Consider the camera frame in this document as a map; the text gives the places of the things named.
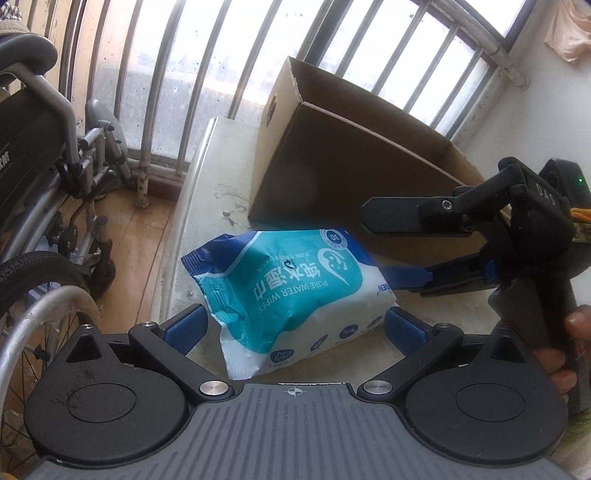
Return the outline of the person's right hand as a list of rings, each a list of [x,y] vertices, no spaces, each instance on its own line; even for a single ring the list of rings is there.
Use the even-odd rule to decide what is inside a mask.
[[[578,343],[578,348],[587,356],[590,355],[591,339],[591,307],[580,305],[565,318],[567,333]],[[566,367],[566,354],[553,348],[542,348],[533,354],[550,376],[565,402],[569,401],[569,393],[577,385],[577,374]]]

